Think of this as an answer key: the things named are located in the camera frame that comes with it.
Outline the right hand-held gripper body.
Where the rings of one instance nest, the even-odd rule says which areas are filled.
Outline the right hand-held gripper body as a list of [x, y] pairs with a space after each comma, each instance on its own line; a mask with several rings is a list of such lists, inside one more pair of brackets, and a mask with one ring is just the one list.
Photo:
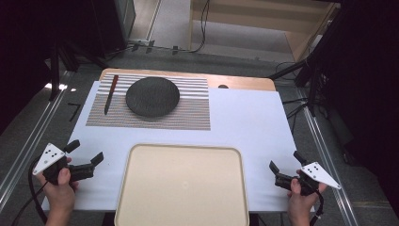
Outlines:
[[[294, 176], [285, 175], [279, 172], [275, 175], [275, 185], [291, 190], [291, 182], [293, 179]], [[296, 179], [301, 184], [302, 196], [308, 196], [314, 193], [319, 188], [320, 183], [336, 189], [342, 188], [341, 185], [331, 175], [329, 175], [318, 162], [313, 162], [303, 166], [300, 169], [299, 175], [296, 176]]]

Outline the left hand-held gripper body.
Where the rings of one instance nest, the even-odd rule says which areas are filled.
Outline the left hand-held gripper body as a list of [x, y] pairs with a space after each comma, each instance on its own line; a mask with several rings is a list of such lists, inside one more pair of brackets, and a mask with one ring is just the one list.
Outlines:
[[85, 180], [94, 175], [95, 167], [90, 162], [79, 166], [70, 165], [67, 161], [67, 153], [63, 149], [59, 149], [54, 144], [48, 143], [36, 167], [33, 169], [33, 174], [38, 175], [41, 173], [52, 185], [58, 184], [57, 176], [63, 168], [70, 170], [71, 182]]

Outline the person's right hand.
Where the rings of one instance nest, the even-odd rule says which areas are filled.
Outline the person's right hand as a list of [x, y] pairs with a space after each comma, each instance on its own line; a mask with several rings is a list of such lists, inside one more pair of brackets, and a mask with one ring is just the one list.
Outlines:
[[308, 196], [301, 195], [301, 184], [294, 178], [291, 182], [291, 191], [287, 193], [288, 216], [291, 221], [309, 221], [311, 208], [319, 200], [319, 195], [314, 192]]

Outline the person's left hand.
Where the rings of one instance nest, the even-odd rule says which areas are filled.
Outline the person's left hand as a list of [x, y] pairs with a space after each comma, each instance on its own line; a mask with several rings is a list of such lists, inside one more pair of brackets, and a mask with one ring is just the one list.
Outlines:
[[77, 182], [70, 185], [71, 173], [67, 168], [63, 168], [58, 176], [58, 185], [46, 185], [44, 187], [45, 196], [50, 204], [48, 218], [68, 218], [72, 213], [75, 204], [74, 190], [78, 186]]

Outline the white table sheet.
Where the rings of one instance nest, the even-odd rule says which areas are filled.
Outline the white table sheet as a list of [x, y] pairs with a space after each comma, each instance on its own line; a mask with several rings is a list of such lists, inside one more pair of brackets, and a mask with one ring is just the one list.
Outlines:
[[295, 142], [276, 91], [209, 88], [210, 124], [204, 130], [164, 130], [88, 126], [89, 112], [100, 84], [94, 83], [71, 139], [80, 146], [72, 162], [85, 164], [102, 152], [104, 161], [94, 176], [80, 182], [76, 210], [114, 211], [117, 207], [126, 158], [136, 144], [230, 147], [242, 156], [248, 210], [252, 213], [284, 212], [287, 191], [275, 186], [269, 163], [294, 175], [300, 168], [293, 157]]

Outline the red and black chopsticks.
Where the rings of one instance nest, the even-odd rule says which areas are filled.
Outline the red and black chopsticks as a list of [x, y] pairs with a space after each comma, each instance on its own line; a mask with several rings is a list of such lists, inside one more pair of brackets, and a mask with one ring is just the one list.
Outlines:
[[108, 92], [108, 96], [107, 96], [107, 99], [106, 99], [106, 102], [105, 102], [105, 106], [104, 106], [104, 114], [105, 115], [107, 115], [109, 107], [111, 105], [113, 93], [115, 91], [115, 88], [116, 88], [116, 85], [118, 83], [118, 80], [119, 80], [119, 76], [118, 75], [114, 75], [114, 78], [113, 78], [113, 81], [112, 81], [112, 84], [111, 84], [111, 87], [110, 87], [110, 90]]

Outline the black metal stand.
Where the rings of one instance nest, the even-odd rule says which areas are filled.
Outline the black metal stand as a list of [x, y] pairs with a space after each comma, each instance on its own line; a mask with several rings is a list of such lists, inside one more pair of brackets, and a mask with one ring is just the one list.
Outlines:
[[62, 61], [68, 71], [76, 72], [79, 68], [79, 63], [75, 53], [75, 45], [71, 40], [54, 40], [50, 54], [50, 78], [52, 85], [49, 98], [50, 102], [52, 102], [60, 92], [59, 61]]
[[307, 83], [310, 83], [310, 93], [305, 106], [309, 109], [312, 115], [314, 115], [313, 109], [316, 105], [317, 80], [321, 75], [323, 61], [327, 58], [327, 51], [332, 49], [333, 41], [338, 36], [339, 30], [342, 28], [342, 23], [346, 14], [347, 12], [345, 9], [341, 9], [337, 13], [336, 17], [328, 26], [326, 33], [317, 43], [314, 50], [305, 59], [268, 76], [269, 79], [275, 81], [288, 73], [300, 70], [295, 79], [295, 85], [298, 88], [303, 88]]

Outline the dark round plate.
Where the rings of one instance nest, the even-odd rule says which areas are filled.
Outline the dark round plate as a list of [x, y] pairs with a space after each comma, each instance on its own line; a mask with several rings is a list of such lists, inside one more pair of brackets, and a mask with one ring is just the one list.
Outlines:
[[139, 79], [126, 92], [127, 106], [138, 116], [163, 117], [172, 112], [180, 101], [177, 86], [163, 77]]

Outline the beige plastic tray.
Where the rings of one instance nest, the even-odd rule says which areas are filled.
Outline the beige plastic tray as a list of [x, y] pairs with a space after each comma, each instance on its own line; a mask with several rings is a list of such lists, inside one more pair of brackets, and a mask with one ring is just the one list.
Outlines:
[[249, 226], [233, 148], [139, 144], [130, 151], [115, 226]]

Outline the striped woven placemat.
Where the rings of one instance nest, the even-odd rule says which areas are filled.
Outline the striped woven placemat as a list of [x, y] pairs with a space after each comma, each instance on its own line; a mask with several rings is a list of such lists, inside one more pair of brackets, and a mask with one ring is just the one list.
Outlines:
[[150, 77], [149, 74], [120, 73], [111, 104], [104, 114], [114, 73], [106, 73], [96, 91], [86, 126], [129, 127], [175, 130], [210, 130], [209, 91], [206, 78], [165, 76], [180, 92], [176, 107], [166, 116], [145, 118], [134, 113], [126, 104], [126, 92], [134, 82]]

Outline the dark cabinet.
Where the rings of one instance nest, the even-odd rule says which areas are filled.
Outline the dark cabinet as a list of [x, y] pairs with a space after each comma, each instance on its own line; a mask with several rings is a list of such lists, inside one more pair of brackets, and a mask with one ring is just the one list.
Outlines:
[[101, 57], [127, 47], [136, 19], [134, 0], [91, 0]]

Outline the light wooden shelf unit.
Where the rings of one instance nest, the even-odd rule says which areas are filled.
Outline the light wooden shelf unit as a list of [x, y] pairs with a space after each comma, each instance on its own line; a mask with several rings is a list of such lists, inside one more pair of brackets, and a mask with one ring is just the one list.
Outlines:
[[336, 11], [322, 0], [190, 0], [189, 46], [229, 57], [299, 61]]

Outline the metal floor rail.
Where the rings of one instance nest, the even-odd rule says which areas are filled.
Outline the metal floor rail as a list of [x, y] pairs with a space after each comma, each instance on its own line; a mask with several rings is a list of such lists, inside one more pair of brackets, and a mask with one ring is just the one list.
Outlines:
[[68, 71], [60, 75], [61, 83], [56, 86], [58, 94], [53, 101], [47, 98], [53, 85], [47, 84], [0, 136], [0, 213], [7, 205], [73, 77], [74, 73]]
[[335, 179], [341, 186], [340, 189], [333, 188], [333, 194], [340, 209], [343, 217], [343, 222], [345, 226], [359, 226], [359, 222], [356, 218], [355, 212], [353, 210], [351, 201], [349, 200], [343, 182], [339, 176], [339, 173], [334, 166], [329, 149], [325, 142], [325, 139], [320, 130], [317, 119], [311, 114], [311, 111], [306, 107], [304, 110], [304, 115], [308, 126], [310, 127], [315, 146], [320, 155], [321, 162], [325, 167], [326, 171]]

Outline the black angled floor bracket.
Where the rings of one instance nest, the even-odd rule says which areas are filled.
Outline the black angled floor bracket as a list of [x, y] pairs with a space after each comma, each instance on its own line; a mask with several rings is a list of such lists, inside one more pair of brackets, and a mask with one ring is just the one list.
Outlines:
[[67, 103], [67, 105], [73, 106], [75, 108], [70, 119], [69, 119], [69, 122], [72, 122], [74, 120], [74, 118], [76, 117], [77, 113], [79, 112], [82, 105], [77, 104], [77, 103]]

